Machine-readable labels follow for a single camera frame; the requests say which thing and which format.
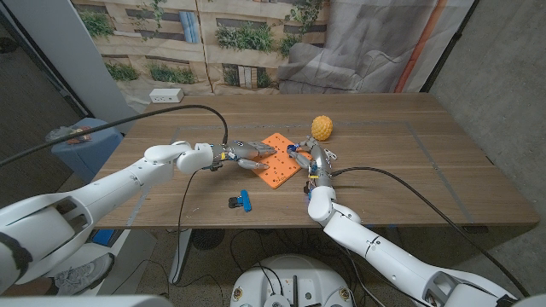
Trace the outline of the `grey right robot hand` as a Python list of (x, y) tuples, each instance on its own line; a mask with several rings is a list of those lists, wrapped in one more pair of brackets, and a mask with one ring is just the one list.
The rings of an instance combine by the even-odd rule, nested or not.
[[(312, 158), (306, 158), (302, 152), (299, 151), (300, 148), (307, 148)], [(308, 136), (300, 143), (288, 145), (287, 153), (291, 158), (295, 159), (296, 163), (301, 168), (308, 170), (309, 175), (317, 176), (315, 179), (315, 185), (317, 187), (332, 186), (330, 158), (326, 151), (321, 147), (318, 140)]]

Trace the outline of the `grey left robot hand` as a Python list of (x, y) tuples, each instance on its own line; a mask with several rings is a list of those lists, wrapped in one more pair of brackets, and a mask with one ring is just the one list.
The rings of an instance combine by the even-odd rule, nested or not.
[(276, 149), (262, 142), (231, 141), (211, 146), (213, 152), (212, 168), (219, 168), (226, 160), (236, 161), (244, 169), (268, 169), (269, 166), (253, 161), (254, 158), (276, 153)]

